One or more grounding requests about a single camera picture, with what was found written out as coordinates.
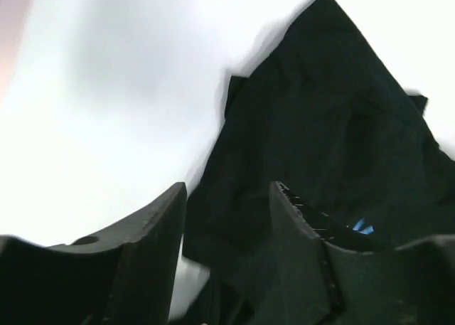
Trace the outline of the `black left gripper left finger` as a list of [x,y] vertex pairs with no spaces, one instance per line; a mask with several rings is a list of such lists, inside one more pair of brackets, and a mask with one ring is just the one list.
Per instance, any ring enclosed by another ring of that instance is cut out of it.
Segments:
[[184,183],[70,245],[1,237],[2,324],[166,324],[186,212]]

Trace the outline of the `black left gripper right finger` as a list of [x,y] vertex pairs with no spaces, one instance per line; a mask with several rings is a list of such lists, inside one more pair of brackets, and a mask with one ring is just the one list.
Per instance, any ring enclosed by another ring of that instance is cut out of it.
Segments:
[[280,182],[269,209],[286,324],[454,323],[453,235],[381,246]]

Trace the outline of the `black t shirt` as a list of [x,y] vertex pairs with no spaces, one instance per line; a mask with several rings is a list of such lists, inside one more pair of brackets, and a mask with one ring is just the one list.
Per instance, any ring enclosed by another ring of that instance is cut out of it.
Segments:
[[454,236],[454,161],[336,0],[313,0],[247,78],[188,198],[183,255],[210,278],[184,324],[286,324],[269,209],[284,184],[335,224],[399,247]]

